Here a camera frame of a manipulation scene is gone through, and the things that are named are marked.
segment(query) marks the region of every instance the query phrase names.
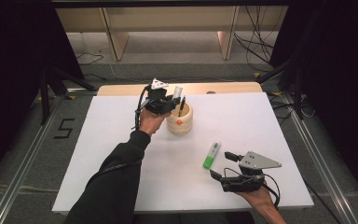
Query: white tabletop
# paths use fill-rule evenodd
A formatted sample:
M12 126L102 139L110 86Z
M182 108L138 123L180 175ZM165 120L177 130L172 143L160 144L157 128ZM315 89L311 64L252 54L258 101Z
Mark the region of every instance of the white tabletop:
M67 213L92 175L113 148L127 142L134 126L139 96L96 96L76 144L52 211ZM266 169L281 190L280 208L313 206L282 130L264 92L187 95L194 110L192 130L175 135L165 121L145 151L136 213L239 211L250 208L240 196L224 192L202 167L213 141L220 141L211 169L224 175L238 163L224 152L245 155L253 151L278 161L281 168ZM236 176L227 172L227 176ZM276 190L273 181L268 185Z

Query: wooden panel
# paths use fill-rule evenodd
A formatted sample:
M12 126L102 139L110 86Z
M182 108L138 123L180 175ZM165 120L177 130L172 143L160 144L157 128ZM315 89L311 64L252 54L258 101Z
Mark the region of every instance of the wooden panel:
M220 49L222 50L222 57L225 60L229 59L229 55L231 53L232 38L235 32L235 23L237 22L239 10L240 10L239 7L232 8L230 31L217 32L217 37L219 38L219 43L220 43Z
M98 96L108 95L140 95L146 85L106 85L98 90ZM216 93L261 92L260 84L256 82L215 82L215 83L173 83L167 93L173 93L176 86L183 88L182 94L205 94L208 91Z
M233 8L114 7L107 13L114 32L230 31Z
M57 8L66 33L105 33L106 27L99 8Z

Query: person's right hand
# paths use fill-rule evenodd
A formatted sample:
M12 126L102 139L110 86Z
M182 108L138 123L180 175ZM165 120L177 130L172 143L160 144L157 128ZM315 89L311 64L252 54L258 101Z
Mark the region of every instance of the person's right hand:
M267 221L267 223L286 223L281 214L275 208L271 196L269 195L269 191L266 188L261 187L259 190L253 192L235 193L245 199L257 211L257 213Z
M170 115L171 112L157 115L144 108L140 116L141 123L139 126L139 131L143 131L151 136L159 129L159 126L161 126L162 121Z

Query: black jacket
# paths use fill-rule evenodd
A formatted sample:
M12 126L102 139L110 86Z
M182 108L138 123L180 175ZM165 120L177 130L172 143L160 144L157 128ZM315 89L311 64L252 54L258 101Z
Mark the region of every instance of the black jacket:
M104 160L64 223L131 223L141 174L141 161L150 136L131 133Z

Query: gray floor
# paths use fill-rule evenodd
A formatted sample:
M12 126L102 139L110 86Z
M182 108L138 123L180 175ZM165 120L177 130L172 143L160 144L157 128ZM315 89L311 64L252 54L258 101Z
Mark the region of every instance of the gray floor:
M250 38L249 33L239 33L244 38ZM215 33L133 33L130 36L124 56L121 61L112 61L108 48L108 42L104 34L68 34L74 51L79 56L78 61L82 65L85 79L88 83L100 87L106 84L136 84L147 83L152 78L168 82L216 82L216 81L254 81L255 74L259 72L252 66L263 70L271 67L262 63L256 57L251 57L236 42L229 60L223 60ZM273 45L276 33L269 35L267 41ZM92 53L101 56L81 55ZM278 77L269 80L262 85L263 91L277 90ZM71 82L65 82L71 89L79 87ZM89 91L72 91L74 99L51 99L55 114L49 124L46 138L40 143L37 154L34 155L30 169L24 175L18 193L14 195L12 203L7 204L8 213L4 216L4 223L62 223L64 216L51 212L51 207L57 196L66 168L75 149L76 140L80 134L83 121L94 93ZM290 101L290 94L276 97L272 102ZM304 109L305 115L311 115L311 107ZM277 119L281 122L282 132L296 160L300 173L316 190L318 195L328 204L334 213L350 223L343 214L348 211L339 209L337 197L332 194L331 188L324 180L324 174L315 163L309 147L304 142L298 131L296 115L288 119L285 117L289 110L282 107L275 110ZM57 139L57 136L66 135L67 132L59 131L63 119L71 119L65 122L65 127L72 128L68 138ZM34 146L34 138L42 128L41 103L35 99L30 107L27 120L24 121L18 138L13 143L13 148L6 154L0 164L0 202L7 192L13 177L23 166L23 159L29 154L29 149ZM305 117L301 125L305 125L314 141L314 146L320 151L326 167L334 177L338 190L342 192L345 202L351 209L350 215L355 218L352 223L358 223L358 184L351 176L343 160L336 154L328 133L317 117ZM314 207L302 210L282 210L283 217L288 223L336 223L326 208L315 197ZM254 214L256 223L265 221Z

